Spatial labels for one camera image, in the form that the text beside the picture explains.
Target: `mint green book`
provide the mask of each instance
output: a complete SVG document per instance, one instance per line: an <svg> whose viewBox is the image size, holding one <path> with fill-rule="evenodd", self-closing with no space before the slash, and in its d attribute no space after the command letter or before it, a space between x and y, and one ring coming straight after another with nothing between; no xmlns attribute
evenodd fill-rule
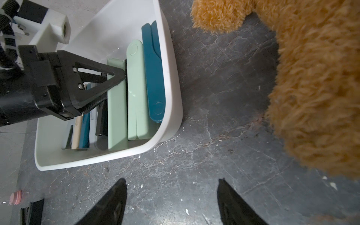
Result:
<svg viewBox="0 0 360 225"><path fill-rule="evenodd" d="M150 119L145 76L144 48L139 40L126 50L129 140L152 138L159 124Z"/></svg>
<svg viewBox="0 0 360 225"><path fill-rule="evenodd" d="M123 60L109 58L107 64L125 69ZM108 91L108 146L109 151L129 148L127 137L126 80Z"/></svg>

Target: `white paint speck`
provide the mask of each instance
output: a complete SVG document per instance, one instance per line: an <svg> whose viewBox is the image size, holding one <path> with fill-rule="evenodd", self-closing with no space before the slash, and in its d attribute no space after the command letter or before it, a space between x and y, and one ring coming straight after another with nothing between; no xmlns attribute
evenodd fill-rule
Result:
<svg viewBox="0 0 360 225"><path fill-rule="evenodd" d="M330 186L337 190L336 184L334 182L330 182Z"/></svg>
<svg viewBox="0 0 360 225"><path fill-rule="evenodd" d="M162 146L164 143L161 143L158 147L155 148L155 150L157 150L160 146Z"/></svg>
<svg viewBox="0 0 360 225"><path fill-rule="evenodd" d="M168 142L168 141L172 141L172 140L174 140L174 139L176 139L176 137L174 137L174 138L172 138L172 139L170 139L170 140L167 140L166 142Z"/></svg>

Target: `stuffed animal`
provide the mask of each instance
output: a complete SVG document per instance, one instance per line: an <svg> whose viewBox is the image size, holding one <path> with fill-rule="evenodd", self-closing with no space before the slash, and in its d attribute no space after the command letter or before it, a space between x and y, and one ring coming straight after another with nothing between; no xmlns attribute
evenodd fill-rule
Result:
<svg viewBox="0 0 360 225"><path fill-rule="evenodd" d="M194 0L194 27L237 30L256 12L276 31L279 65L266 112L302 165L360 177L360 1Z"/></svg>

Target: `pink bottle cap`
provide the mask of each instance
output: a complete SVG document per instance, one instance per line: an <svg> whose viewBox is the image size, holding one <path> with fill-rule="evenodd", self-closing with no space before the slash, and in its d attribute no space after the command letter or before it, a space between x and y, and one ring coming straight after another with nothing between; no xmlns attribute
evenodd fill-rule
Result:
<svg viewBox="0 0 360 225"><path fill-rule="evenodd" d="M18 190L17 192L11 194L9 201L10 205L12 204L17 205L20 203L20 201L21 201L21 190Z"/></svg>

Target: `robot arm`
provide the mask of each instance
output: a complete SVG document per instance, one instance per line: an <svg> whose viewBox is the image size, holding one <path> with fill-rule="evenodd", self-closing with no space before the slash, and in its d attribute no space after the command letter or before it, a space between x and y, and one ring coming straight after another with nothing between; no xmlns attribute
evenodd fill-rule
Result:
<svg viewBox="0 0 360 225"><path fill-rule="evenodd" d="M8 0L2 9L6 15L0 15L0 30L6 52L0 48L0 126L46 115L69 120L86 114L107 99L109 89L126 78L122 69L67 51L54 52L58 42L69 42L71 28L67 16L28 0L24 0L19 12L15 0ZM23 70L15 63L16 35L9 17L24 32L18 33L20 38L16 41L25 44L30 40L29 45L18 46ZM114 77L107 80L80 72L79 68ZM84 82L99 84L85 90Z"/></svg>

